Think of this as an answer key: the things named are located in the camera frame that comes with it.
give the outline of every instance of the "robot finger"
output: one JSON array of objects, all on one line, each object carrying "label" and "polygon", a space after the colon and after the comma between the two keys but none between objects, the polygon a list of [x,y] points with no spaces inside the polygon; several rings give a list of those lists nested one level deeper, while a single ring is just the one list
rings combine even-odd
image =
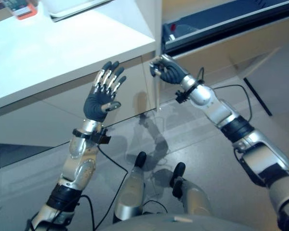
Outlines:
[{"label": "robot finger", "polygon": [[111,68],[108,69],[106,72],[105,72],[105,75],[103,77],[103,80],[101,80],[102,82],[102,86],[105,88],[106,87],[106,84],[107,84],[107,81],[109,80],[111,74],[114,72],[114,70],[119,66],[119,62],[118,61],[115,61]]},{"label": "robot finger", "polygon": [[111,93],[111,97],[112,97],[112,98],[115,98],[116,93],[117,93],[119,87],[123,84],[123,82],[124,82],[125,80],[126,80],[126,76],[123,76],[121,79],[119,79],[117,85],[115,86],[114,90],[113,90],[112,93]]},{"label": "robot finger", "polygon": [[98,84],[100,83],[103,75],[105,74],[105,72],[111,67],[111,62],[107,62],[102,69],[97,73],[95,80],[93,82],[93,87],[98,87]]},{"label": "robot finger", "polygon": [[109,82],[108,84],[108,87],[107,87],[107,93],[110,93],[111,92],[111,87],[113,86],[114,82],[116,81],[116,79],[119,77],[119,75],[122,74],[122,72],[124,71],[124,67],[120,67],[118,69],[118,71],[116,71],[116,73],[114,74],[114,76],[112,77],[111,81]]}]

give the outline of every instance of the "black joint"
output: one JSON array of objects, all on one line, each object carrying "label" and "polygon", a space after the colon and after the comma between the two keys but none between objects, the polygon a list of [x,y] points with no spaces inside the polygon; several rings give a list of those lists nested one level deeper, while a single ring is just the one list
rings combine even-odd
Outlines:
[{"label": "black joint", "polygon": [[278,227],[282,231],[289,231],[289,215],[287,215],[284,211],[281,211],[279,213],[279,218],[278,218]]},{"label": "black joint", "polygon": [[111,136],[106,136],[107,131],[108,130],[106,128],[102,129],[101,132],[94,131],[91,134],[90,139],[97,144],[108,144]]},{"label": "black joint", "polygon": [[188,99],[188,96],[190,93],[199,85],[198,82],[196,82],[188,91],[180,92],[179,90],[175,93],[177,95],[177,98],[175,99],[178,103],[183,103]]},{"label": "black joint", "polygon": [[84,139],[89,139],[91,135],[88,135],[88,134],[85,134],[85,133],[82,133],[81,131],[79,131],[78,129],[74,129],[73,130],[73,135],[76,136],[76,137],[79,137],[79,138],[84,138]]},{"label": "black joint", "polygon": [[259,173],[259,176],[264,180],[264,183],[267,185],[267,187],[270,188],[275,181],[284,177],[288,177],[289,174],[287,171],[283,170],[279,164],[276,163]]},{"label": "black joint", "polygon": [[64,212],[73,212],[81,196],[81,192],[81,190],[57,184],[46,204]]},{"label": "black joint", "polygon": [[204,84],[204,80],[203,79],[198,80],[198,84]]},{"label": "black joint", "polygon": [[222,133],[232,142],[245,137],[251,133],[255,128],[242,116],[235,118],[230,123],[221,128]]}]

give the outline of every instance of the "white sticker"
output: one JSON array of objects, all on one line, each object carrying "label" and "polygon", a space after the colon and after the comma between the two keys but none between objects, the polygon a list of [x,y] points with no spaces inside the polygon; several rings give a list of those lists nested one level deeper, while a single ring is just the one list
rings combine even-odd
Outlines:
[{"label": "white sticker", "polygon": [[21,15],[24,15],[24,14],[27,14],[30,12],[31,12],[30,8],[26,6],[24,8],[19,9],[19,10],[13,11],[13,14],[16,16],[21,16]]}]

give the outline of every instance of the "cable clip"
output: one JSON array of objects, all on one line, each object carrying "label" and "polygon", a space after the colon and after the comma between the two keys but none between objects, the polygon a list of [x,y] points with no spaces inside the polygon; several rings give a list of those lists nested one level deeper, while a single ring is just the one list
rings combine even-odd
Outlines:
[{"label": "cable clip", "polygon": [[111,136],[106,136],[108,129],[103,128],[101,132],[94,131],[90,139],[97,144],[108,144]]},{"label": "cable clip", "polygon": [[188,100],[188,96],[189,94],[195,89],[197,88],[197,86],[199,85],[198,82],[196,82],[193,86],[191,86],[190,89],[188,89],[187,91],[184,91],[184,92],[181,92],[181,91],[177,91],[175,94],[177,96],[177,98],[175,98],[175,100],[178,102],[178,103],[183,103],[185,101]]}]

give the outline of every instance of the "black plastic cap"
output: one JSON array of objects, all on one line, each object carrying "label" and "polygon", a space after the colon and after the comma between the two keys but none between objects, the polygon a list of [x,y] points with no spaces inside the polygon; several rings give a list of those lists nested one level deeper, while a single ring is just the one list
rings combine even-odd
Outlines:
[{"label": "black plastic cap", "polygon": [[102,70],[108,70],[111,68],[111,62],[108,61],[107,63],[104,64],[104,66],[102,67]]},{"label": "black plastic cap", "polygon": [[111,70],[114,71],[118,66],[119,66],[119,62],[115,61],[111,66]]},{"label": "black plastic cap", "polygon": [[119,79],[118,83],[122,84],[126,80],[126,76],[123,76]]},{"label": "black plastic cap", "polygon": [[145,152],[139,152],[136,161],[135,161],[135,166],[142,168],[145,164],[145,160],[146,160],[146,153]]},{"label": "black plastic cap", "polygon": [[178,163],[173,171],[172,178],[169,182],[170,187],[173,188],[174,179],[176,179],[177,177],[182,177],[184,172],[185,172],[185,164],[183,162]]},{"label": "black plastic cap", "polygon": [[176,198],[181,198],[182,195],[183,195],[183,192],[182,192],[182,180],[178,180],[175,185],[173,186],[173,190],[172,190],[172,195]]},{"label": "black plastic cap", "polygon": [[120,68],[116,71],[115,75],[116,75],[116,76],[119,76],[119,75],[122,74],[123,71],[124,71],[124,67],[122,66],[122,67],[120,67]]}]

